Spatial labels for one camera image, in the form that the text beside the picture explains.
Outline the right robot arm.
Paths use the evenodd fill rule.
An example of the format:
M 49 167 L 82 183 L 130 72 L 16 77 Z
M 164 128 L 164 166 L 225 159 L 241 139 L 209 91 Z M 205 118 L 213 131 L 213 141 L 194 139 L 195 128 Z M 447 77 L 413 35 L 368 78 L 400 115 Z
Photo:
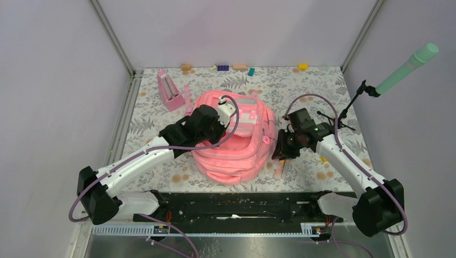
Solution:
M 406 222 L 404 188 L 398 180 L 387 180 L 370 169 L 342 143 L 334 126 L 316 124 L 307 109 L 284 118 L 289 125 L 279 130 L 272 158 L 292 160 L 308 148 L 327 159 L 355 193 L 349 197 L 328 190 L 318 192 L 308 207 L 311 219 L 322 221 L 330 215 L 352 221 L 367 237 Z

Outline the pink student backpack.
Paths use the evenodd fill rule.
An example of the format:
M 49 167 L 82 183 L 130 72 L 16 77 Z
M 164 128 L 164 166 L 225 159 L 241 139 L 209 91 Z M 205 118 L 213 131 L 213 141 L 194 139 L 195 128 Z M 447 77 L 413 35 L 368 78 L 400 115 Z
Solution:
M 235 185 L 254 179 L 271 157 L 277 140 L 274 111 L 257 97 L 229 93 L 239 107 L 240 123 L 231 118 L 226 134 L 234 135 L 218 147 L 191 152 L 197 169 L 209 179 Z

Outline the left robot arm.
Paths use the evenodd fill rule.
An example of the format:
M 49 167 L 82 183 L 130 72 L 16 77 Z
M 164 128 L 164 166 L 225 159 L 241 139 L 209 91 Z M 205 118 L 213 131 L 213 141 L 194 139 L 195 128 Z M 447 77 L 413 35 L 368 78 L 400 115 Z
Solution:
M 146 214 L 155 221 L 167 213 L 164 203 L 151 191 L 125 192 L 124 188 L 143 173 L 189 152 L 202 150 L 208 141 L 215 148 L 229 139 L 226 131 L 239 109 L 224 100 L 212 107 L 201 105 L 189 116 L 167 125 L 155 138 L 131 155 L 97 170 L 80 170 L 77 198 L 69 211 L 72 222 L 90 220 L 104 224 L 118 215 Z

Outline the pink highlighter pen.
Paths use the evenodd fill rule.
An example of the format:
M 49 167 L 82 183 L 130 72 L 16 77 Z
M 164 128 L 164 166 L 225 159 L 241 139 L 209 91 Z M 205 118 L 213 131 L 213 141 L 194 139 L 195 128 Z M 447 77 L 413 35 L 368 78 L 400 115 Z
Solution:
M 281 178 L 283 180 L 285 180 L 287 177 L 289 166 L 290 166 L 290 160 L 283 160 L 282 173 L 281 173 Z

